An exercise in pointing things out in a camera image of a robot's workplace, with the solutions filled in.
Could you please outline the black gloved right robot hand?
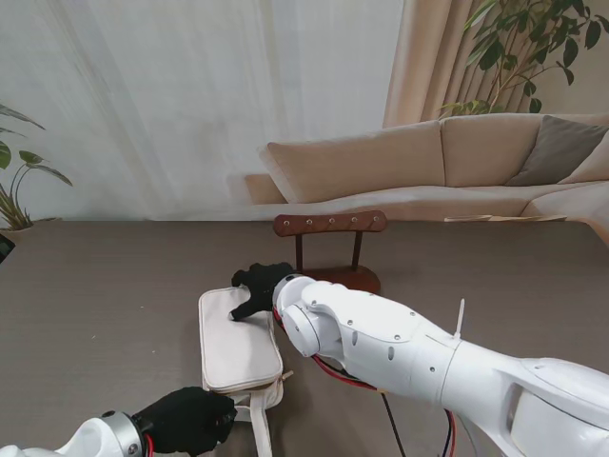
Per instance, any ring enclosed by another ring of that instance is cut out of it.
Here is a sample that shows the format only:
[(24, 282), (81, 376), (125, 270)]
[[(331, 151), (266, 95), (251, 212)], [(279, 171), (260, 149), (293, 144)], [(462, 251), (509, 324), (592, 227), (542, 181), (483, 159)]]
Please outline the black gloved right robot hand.
[(260, 311), (271, 311), (276, 286), (285, 277), (295, 273), (296, 269), (286, 262), (272, 265), (255, 263), (248, 270), (236, 271), (231, 278), (231, 285), (247, 288), (249, 299), (232, 310), (230, 318), (240, 322)]

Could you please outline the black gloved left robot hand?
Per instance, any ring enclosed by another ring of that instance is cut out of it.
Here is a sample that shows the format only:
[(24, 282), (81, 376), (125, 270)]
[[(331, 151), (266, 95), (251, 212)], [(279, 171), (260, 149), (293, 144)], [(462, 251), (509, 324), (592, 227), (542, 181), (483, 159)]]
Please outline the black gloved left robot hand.
[(236, 414), (231, 398), (201, 387), (183, 387), (131, 419), (154, 451), (200, 456), (226, 441)]

